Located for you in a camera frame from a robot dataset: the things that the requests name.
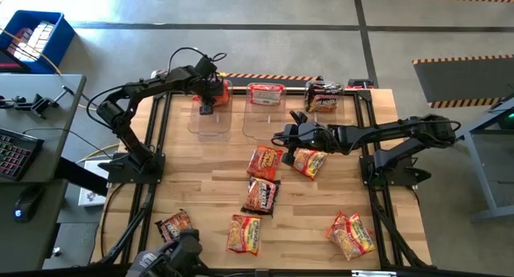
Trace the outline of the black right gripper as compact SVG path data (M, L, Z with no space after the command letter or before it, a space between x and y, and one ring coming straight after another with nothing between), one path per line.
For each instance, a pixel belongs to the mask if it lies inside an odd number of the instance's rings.
M282 156L285 165L293 165L296 149L310 149L325 153L334 152L334 135L318 123L306 123L308 117L302 111L290 111L296 124L286 124L282 132L276 132L272 144L289 149Z

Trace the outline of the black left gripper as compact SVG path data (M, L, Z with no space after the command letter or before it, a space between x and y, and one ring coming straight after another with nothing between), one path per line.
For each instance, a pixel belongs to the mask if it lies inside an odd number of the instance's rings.
M224 93L223 81L217 77L217 67L214 62L201 57L194 67L194 80L192 92L200 97L200 115L212 115L214 113L214 97Z

